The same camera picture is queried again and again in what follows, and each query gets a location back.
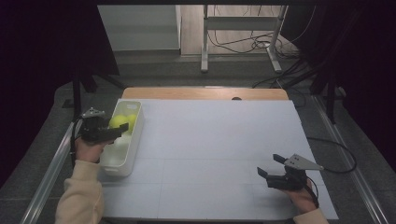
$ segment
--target yellow object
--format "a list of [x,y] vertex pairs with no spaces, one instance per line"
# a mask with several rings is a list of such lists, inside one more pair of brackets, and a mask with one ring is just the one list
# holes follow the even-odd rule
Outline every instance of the yellow object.
[[128,133],[131,133],[134,129],[134,123],[136,122],[136,114],[131,114],[126,117],[129,122]]
[[127,117],[123,115],[116,115],[113,118],[111,118],[110,122],[108,123],[108,126],[110,126],[110,128],[119,128],[120,125],[124,123],[129,123]]

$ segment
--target dark background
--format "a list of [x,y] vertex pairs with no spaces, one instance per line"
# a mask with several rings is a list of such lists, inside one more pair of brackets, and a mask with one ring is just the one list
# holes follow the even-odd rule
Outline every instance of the dark background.
[[93,75],[119,71],[94,2],[0,4],[1,186],[35,139],[60,86],[78,71],[86,90],[95,91]]
[[[371,1],[362,7],[331,69],[346,92],[343,105],[396,171],[396,3]],[[281,34],[292,40],[309,23],[314,7],[290,7]],[[320,6],[304,35],[294,44],[315,67],[332,48],[352,7]]]

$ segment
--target wooden table edge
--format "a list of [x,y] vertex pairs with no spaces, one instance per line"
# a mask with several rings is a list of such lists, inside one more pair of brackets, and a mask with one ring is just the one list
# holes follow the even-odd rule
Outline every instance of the wooden table edge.
[[282,89],[201,88],[201,87],[131,87],[124,90],[122,99],[163,100],[289,100]]

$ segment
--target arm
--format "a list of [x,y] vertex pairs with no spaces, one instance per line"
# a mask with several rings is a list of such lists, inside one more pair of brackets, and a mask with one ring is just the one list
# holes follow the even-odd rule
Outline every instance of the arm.
[[[308,180],[307,185],[312,188],[311,182]],[[300,190],[281,190],[289,195],[293,204],[298,208],[299,216],[294,217],[296,224],[328,224],[326,217],[323,216],[320,208],[316,208],[311,195],[306,189]]]
[[64,181],[64,195],[56,210],[56,223],[98,223],[104,211],[102,185],[97,180],[103,148],[110,142],[90,146],[76,140],[76,166]]

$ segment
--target white wall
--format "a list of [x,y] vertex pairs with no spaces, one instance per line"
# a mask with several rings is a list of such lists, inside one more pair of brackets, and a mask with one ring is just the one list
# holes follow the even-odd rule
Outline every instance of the white wall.
[[98,6],[114,51],[180,49],[180,6]]

